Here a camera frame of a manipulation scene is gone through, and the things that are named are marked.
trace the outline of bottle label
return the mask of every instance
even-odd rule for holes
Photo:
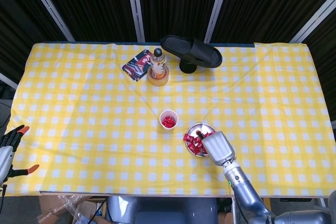
[[[162,61],[156,62],[151,58],[152,76],[154,79],[162,79],[166,75],[166,57]]]

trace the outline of bottle cap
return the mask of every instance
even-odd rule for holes
[[[160,57],[160,56],[162,55],[162,50],[161,50],[160,48],[156,48],[156,49],[154,50],[154,55],[155,55],[156,57]]]

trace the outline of red candy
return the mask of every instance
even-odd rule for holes
[[[167,128],[172,128],[175,126],[175,120],[171,116],[166,116],[163,119],[162,124]]]
[[[214,132],[207,132],[206,134],[204,134],[204,137],[210,136],[212,134],[214,134]],[[194,155],[197,155],[199,153],[207,154],[207,151],[202,144],[202,140],[199,137],[193,137],[188,134],[185,134],[183,140],[187,142],[189,150]]]

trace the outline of metal bowl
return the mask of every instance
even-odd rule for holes
[[[189,136],[193,136],[193,137],[198,137],[196,134],[196,131],[201,131],[203,134],[206,134],[207,132],[216,132],[216,130],[214,128],[212,128],[210,125],[205,124],[205,123],[196,123],[193,126],[191,126],[188,131],[187,134]],[[188,148],[188,144],[185,141],[185,146],[187,147],[188,151],[191,152],[191,154],[195,155],[189,148]],[[208,154],[200,152],[197,155],[195,155],[197,157],[207,157]]]

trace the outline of floor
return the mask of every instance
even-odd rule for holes
[[[0,136],[6,131],[8,123],[8,116],[11,106],[11,100],[0,99]],[[314,201],[311,202],[281,202],[280,199],[271,200],[271,208],[274,214],[280,215],[287,211],[309,210],[313,209]],[[5,197],[4,207],[0,215],[0,223],[15,224],[36,224],[37,216],[41,214],[38,197]],[[57,224],[67,224],[69,214],[66,213],[61,216]],[[245,223],[242,216],[240,216],[240,223]]]

